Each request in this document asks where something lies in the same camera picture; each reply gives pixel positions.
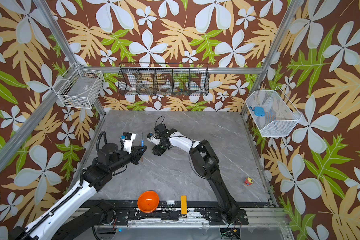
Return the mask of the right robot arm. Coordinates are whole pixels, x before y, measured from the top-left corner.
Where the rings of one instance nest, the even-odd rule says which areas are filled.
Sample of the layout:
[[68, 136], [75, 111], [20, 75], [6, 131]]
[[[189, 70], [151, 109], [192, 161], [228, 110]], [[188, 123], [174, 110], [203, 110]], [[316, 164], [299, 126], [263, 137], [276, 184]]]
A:
[[154, 155], [161, 156], [172, 147], [180, 148], [188, 153], [193, 171], [200, 178], [207, 180], [215, 193], [223, 220], [227, 224], [234, 222], [240, 207], [224, 183], [219, 158], [210, 143], [207, 140], [193, 140], [176, 129], [168, 130], [165, 124], [155, 126], [154, 131], [147, 134], [147, 140], [155, 144]]

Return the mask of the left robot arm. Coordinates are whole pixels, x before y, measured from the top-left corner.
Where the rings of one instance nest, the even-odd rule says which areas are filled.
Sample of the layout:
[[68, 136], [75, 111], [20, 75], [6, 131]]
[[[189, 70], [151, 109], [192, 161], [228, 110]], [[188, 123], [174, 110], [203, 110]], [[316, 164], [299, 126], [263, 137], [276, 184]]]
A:
[[51, 240], [68, 220], [68, 218], [89, 198], [99, 192], [114, 176], [117, 170], [139, 160], [147, 146], [134, 146], [136, 134], [124, 132], [117, 144], [108, 143], [105, 131], [102, 131], [96, 142], [97, 157], [92, 164], [80, 172], [74, 187], [47, 210], [41, 217], [25, 228], [17, 226], [9, 232], [10, 240]]

